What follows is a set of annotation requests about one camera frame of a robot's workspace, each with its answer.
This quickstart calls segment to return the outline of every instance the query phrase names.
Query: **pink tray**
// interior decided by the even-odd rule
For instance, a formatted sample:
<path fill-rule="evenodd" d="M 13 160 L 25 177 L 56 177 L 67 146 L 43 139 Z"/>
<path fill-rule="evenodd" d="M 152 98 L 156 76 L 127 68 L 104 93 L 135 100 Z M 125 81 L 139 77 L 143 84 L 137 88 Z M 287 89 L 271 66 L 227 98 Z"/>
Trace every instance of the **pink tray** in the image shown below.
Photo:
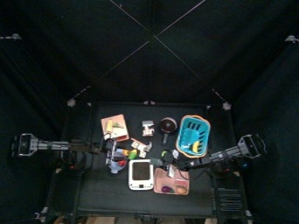
<path fill-rule="evenodd" d="M 156 193 L 165 193 L 165 194 L 177 194 L 177 195 L 187 195 L 189 193 L 189 173 L 187 171 L 175 171 L 173 178 L 167 176 L 167 171 L 161 168 L 156 168 L 153 172 L 153 191 Z M 161 189 L 164 186 L 168 186 L 173 189 L 173 192 L 163 192 Z M 177 187 L 185 188 L 185 193 L 177 193 Z"/>

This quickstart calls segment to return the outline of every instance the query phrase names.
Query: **teal basket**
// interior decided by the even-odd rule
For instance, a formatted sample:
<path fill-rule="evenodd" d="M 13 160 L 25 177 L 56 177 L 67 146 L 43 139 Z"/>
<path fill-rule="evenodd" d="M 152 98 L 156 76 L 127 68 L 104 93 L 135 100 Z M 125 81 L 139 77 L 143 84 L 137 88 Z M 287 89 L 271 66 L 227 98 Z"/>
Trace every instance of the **teal basket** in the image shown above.
<path fill-rule="evenodd" d="M 211 124 L 197 115 L 187 115 L 181 119 L 176 149 L 188 158 L 201 158 L 207 153 Z"/>

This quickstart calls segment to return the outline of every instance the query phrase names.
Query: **frying pan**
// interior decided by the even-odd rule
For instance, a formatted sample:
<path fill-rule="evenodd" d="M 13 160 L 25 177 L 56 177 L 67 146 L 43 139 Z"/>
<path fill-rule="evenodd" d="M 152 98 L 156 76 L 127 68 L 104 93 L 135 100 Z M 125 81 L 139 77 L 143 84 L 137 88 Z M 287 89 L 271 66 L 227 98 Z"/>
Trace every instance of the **frying pan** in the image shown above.
<path fill-rule="evenodd" d="M 176 121 L 171 117 L 165 117 L 160 121 L 160 128 L 163 132 L 163 144 L 165 144 L 168 135 L 173 133 L 177 129 Z"/>

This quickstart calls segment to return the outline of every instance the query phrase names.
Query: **pan handle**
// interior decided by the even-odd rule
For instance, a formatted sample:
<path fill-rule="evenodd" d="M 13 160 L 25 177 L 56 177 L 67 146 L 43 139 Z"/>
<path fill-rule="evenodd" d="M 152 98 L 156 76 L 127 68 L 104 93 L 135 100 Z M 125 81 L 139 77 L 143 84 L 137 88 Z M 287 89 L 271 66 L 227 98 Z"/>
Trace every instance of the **pan handle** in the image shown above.
<path fill-rule="evenodd" d="M 163 133 L 163 144 L 167 143 L 168 133 Z"/>

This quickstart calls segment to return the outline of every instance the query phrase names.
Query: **red object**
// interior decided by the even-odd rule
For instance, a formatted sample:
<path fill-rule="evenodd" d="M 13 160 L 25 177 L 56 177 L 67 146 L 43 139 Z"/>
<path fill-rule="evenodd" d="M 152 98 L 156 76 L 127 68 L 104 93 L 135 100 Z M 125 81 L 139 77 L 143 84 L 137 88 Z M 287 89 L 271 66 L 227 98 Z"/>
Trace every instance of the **red object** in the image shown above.
<path fill-rule="evenodd" d="M 120 161 L 117 161 L 117 164 L 119 164 L 120 166 L 124 166 L 124 165 L 127 164 L 127 161 L 125 161 L 125 160 L 120 160 Z"/>

